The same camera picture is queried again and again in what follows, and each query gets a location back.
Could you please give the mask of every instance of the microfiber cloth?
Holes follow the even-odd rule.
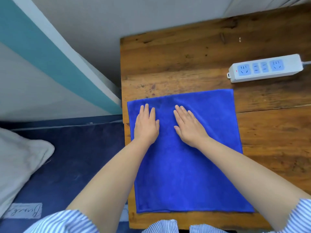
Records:
[[[254,212],[222,171],[177,135],[175,105],[190,110],[208,135],[242,153],[233,90],[146,98],[127,103],[131,139],[141,105],[155,108],[160,120],[157,140],[142,160],[134,183],[137,213],[166,211]]]

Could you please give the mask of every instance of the wooden tabletop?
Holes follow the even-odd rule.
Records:
[[[125,144],[127,101],[234,89],[246,156],[311,194],[311,65],[293,76],[231,84],[237,62],[298,53],[311,61],[311,5],[216,19],[120,40]],[[221,229],[270,228],[259,213],[177,212],[137,214],[128,198],[131,228],[176,219],[180,229],[206,223]]]

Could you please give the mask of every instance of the left hand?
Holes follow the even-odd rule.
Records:
[[[156,121],[156,110],[151,109],[149,114],[149,105],[140,106],[139,115],[136,118],[134,139],[147,142],[151,145],[159,135],[160,121]]]

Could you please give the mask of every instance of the power strip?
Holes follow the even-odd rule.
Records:
[[[303,70],[299,54],[235,63],[227,78],[232,83],[293,75]]]

